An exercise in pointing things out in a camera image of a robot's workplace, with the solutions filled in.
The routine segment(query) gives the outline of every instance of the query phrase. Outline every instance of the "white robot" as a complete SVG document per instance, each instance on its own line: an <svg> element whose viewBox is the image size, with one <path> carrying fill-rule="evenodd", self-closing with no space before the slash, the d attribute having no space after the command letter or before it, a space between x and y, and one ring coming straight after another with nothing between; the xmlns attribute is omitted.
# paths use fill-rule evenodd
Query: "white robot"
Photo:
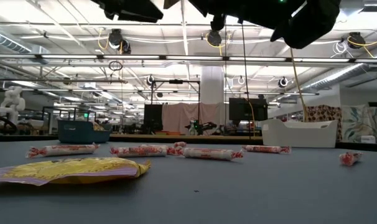
<svg viewBox="0 0 377 224"><path fill-rule="evenodd" d="M13 124L17 124L17 120L19 119L19 111L23 111L26 108L26 101L20 97L21 92L21 87L10 86L9 90L5 92L5 98L0 105L0 115L4 116L9 114L7 118Z"/></svg>

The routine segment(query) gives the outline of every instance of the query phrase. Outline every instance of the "candy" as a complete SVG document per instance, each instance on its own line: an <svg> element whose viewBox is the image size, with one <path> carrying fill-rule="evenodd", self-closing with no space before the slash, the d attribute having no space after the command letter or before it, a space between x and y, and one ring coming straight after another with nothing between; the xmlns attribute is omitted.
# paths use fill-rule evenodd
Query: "candy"
<svg viewBox="0 0 377 224"><path fill-rule="evenodd" d="M174 146L175 147L178 147L178 146L180 146L180 147L186 147L186 142L175 142L175 144L174 144Z"/></svg>
<svg viewBox="0 0 377 224"><path fill-rule="evenodd" d="M362 155L363 153L361 152L346 152L345 154L340 154L339 159L343 165L352 166L361 159Z"/></svg>
<svg viewBox="0 0 377 224"><path fill-rule="evenodd" d="M118 157L166 156L168 146L111 147L110 153Z"/></svg>
<svg viewBox="0 0 377 224"><path fill-rule="evenodd" d="M279 146L243 146L243 149L248 152L270 152L270 153L286 153L290 154L291 147L279 147Z"/></svg>
<svg viewBox="0 0 377 224"><path fill-rule="evenodd" d="M186 158L197 159L217 159L230 161L234 158L242 158L243 151L235 152L227 149L197 149L197 148L185 148L181 146L175 148L175 156L183 155Z"/></svg>
<svg viewBox="0 0 377 224"><path fill-rule="evenodd" d="M33 184L91 184L121 178L136 178L151 163L137 164L122 158L61 159L0 168L0 182Z"/></svg>
<svg viewBox="0 0 377 224"><path fill-rule="evenodd" d="M41 148L31 147L27 152L26 158L33 158L35 156L62 156L73 154L92 154L100 145L60 145L60 146L44 146Z"/></svg>

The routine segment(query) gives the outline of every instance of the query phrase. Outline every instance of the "gray table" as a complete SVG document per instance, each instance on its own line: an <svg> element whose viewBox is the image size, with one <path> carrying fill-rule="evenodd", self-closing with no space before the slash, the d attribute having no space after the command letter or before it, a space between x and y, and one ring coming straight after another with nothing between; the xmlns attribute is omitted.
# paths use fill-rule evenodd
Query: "gray table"
<svg viewBox="0 0 377 224"><path fill-rule="evenodd" d="M25 159L29 146L0 142L0 167ZM94 155L109 156L111 142ZM191 145L236 149L234 145ZM0 184L0 223L377 223L377 152L341 166L340 149L291 155L246 153L235 162L150 158L141 178L93 185ZM144 162L148 158L135 158Z"/></svg>

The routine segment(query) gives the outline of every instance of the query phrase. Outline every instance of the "blue bin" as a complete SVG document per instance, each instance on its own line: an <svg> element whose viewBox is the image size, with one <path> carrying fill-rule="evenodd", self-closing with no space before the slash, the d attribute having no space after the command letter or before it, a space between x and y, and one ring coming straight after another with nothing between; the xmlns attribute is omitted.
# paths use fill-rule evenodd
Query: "blue bin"
<svg viewBox="0 0 377 224"><path fill-rule="evenodd" d="M61 143L91 144L109 140L112 130L95 131L89 121L58 120L58 140Z"/></svg>

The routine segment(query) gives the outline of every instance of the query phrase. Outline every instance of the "white pillar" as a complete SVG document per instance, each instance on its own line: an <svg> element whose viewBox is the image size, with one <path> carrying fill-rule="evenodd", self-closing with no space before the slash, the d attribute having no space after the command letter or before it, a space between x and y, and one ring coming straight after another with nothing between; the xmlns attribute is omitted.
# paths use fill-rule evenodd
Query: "white pillar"
<svg viewBox="0 0 377 224"><path fill-rule="evenodd" d="M201 74L200 102L206 104L222 103L224 74L222 67L204 66Z"/></svg>

